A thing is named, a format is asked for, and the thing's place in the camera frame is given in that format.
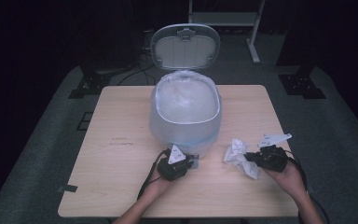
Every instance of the white stand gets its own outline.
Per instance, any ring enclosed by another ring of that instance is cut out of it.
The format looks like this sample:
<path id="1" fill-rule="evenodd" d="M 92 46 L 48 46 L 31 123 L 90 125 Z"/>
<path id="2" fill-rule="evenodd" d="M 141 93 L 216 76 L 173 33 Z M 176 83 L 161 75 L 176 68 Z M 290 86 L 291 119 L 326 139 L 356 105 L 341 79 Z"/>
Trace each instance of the white stand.
<path id="1" fill-rule="evenodd" d="M 249 51 L 254 63 L 260 63 L 255 50 L 255 36 L 266 0 L 260 0 L 257 12 L 193 12 L 193 0 L 189 0 L 188 22 L 209 26 L 253 26 L 251 38 L 247 38 Z"/>

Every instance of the wooden table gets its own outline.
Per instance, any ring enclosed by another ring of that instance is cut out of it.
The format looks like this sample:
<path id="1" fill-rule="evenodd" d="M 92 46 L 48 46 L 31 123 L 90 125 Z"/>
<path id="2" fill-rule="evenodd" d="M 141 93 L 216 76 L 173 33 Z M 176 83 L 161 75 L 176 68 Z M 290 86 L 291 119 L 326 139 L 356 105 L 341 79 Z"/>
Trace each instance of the wooden table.
<path id="1" fill-rule="evenodd" d="M 263 86 L 217 86 L 223 118 L 200 167 L 176 180 L 144 217 L 295 217 L 293 200 L 263 171 L 257 180 L 223 163 L 233 138 L 257 143 L 282 127 Z M 59 207 L 62 217 L 119 217 L 135 201 L 165 149 L 148 129 L 151 86 L 106 87 L 96 106 Z M 287 142 L 279 146 L 289 149 Z"/>

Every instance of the person's right hand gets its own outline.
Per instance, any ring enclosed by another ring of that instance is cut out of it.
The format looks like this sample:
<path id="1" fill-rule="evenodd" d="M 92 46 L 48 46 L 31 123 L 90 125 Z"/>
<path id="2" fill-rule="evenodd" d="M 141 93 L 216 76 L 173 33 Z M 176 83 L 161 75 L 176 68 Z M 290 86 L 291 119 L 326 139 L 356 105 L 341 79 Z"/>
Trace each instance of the person's right hand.
<path id="1" fill-rule="evenodd" d="M 281 173 L 267 169 L 263 170 L 291 197 L 295 198 L 296 196 L 307 193 L 301 174 L 291 161 L 287 162 L 286 167 Z"/>

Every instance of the black tape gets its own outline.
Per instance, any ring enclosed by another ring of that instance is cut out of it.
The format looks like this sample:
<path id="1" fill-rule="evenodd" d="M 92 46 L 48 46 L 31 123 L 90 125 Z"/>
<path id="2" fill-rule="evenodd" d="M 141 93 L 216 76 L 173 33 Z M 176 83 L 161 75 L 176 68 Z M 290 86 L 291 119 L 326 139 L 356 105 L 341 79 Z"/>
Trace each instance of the black tape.
<path id="1" fill-rule="evenodd" d="M 57 191 L 59 193 L 64 193 L 65 191 L 69 191 L 69 192 L 76 192 L 77 191 L 77 186 L 73 186 L 73 185 L 65 185 L 65 186 L 60 186 Z"/>

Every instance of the dark background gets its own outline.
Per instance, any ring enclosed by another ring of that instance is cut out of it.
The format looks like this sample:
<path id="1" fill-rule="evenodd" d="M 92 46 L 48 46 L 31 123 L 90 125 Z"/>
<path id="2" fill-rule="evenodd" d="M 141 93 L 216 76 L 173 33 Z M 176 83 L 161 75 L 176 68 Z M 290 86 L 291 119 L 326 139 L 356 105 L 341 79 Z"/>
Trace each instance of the dark background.
<path id="1" fill-rule="evenodd" d="M 257 6 L 195 1 L 194 9 Z M 142 31 L 186 22 L 187 11 L 186 0 L 0 0 L 0 188 L 70 70 L 81 63 L 136 63 Z M 287 32 L 278 65 L 299 65 L 313 55 L 358 118 L 358 1 L 267 1 L 260 32 Z"/>

